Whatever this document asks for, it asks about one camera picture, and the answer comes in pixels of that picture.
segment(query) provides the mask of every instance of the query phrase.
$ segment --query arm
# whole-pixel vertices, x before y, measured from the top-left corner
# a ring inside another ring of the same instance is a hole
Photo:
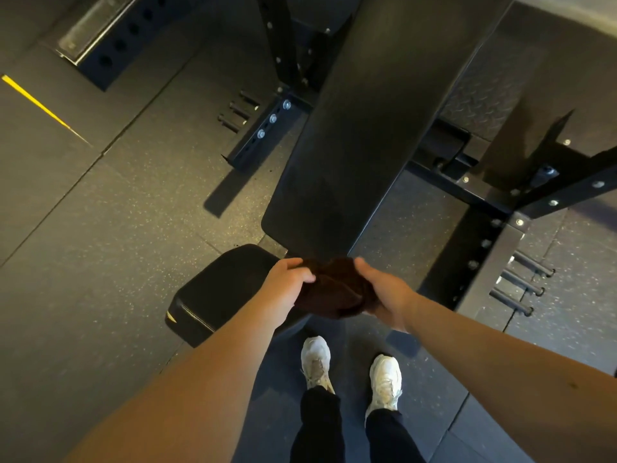
[[[538,463],[617,459],[617,380],[416,294],[356,259],[382,305],[375,316],[407,331]]]
[[[301,262],[275,264],[230,321],[100,423],[67,461],[229,462],[274,329],[302,284],[315,280],[308,268],[292,269]]]

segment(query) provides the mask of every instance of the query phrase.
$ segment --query forearm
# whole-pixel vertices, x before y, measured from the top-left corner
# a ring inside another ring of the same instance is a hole
[[[614,460],[617,387],[594,368],[414,294],[407,330],[537,462]]]
[[[103,421],[69,461],[228,462],[276,322],[249,302]]]

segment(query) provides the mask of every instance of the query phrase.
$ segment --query hand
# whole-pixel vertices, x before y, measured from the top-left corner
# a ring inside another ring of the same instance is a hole
[[[372,314],[398,331],[406,331],[403,311],[411,308],[415,293],[405,281],[394,275],[381,272],[358,257],[353,260],[355,269],[369,281],[381,305]]]
[[[251,300],[252,304],[273,315],[276,325],[282,325],[294,306],[304,283],[314,283],[315,275],[308,268],[296,268],[301,258],[283,258],[270,270],[268,276]]]

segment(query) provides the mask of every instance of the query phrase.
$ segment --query leg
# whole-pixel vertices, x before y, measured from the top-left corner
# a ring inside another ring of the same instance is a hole
[[[402,376],[395,358],[380,354],[370,371],[373,401],[366,410],[371,463],[425,463],[397,411]]]
[[[335,395],[328,377],[328,344],[320,336],[307,339],[301,358],[308,390],[300,402],[302,427],[291,448],[290,461],[344,463],[341,400]]]

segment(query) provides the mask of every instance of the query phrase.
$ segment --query person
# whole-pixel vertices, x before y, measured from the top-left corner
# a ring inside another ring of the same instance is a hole
[[[274,330],[303,283],[315,280],[301,262],[275,264],[230,321],[90,431],[67,461],[229,462]],[[355,266],[379,297],[374,315],[413,334],[537,463],[617,461],[612,376],[450,311],[361,258]],[[308,390],[291,460],[342,462],[339,399],[322,338],[305,342],[301,363]],[[378,356],[370,376],[366,434],[372,461],[422,461],[397,411],[402,380],[396,359]]]

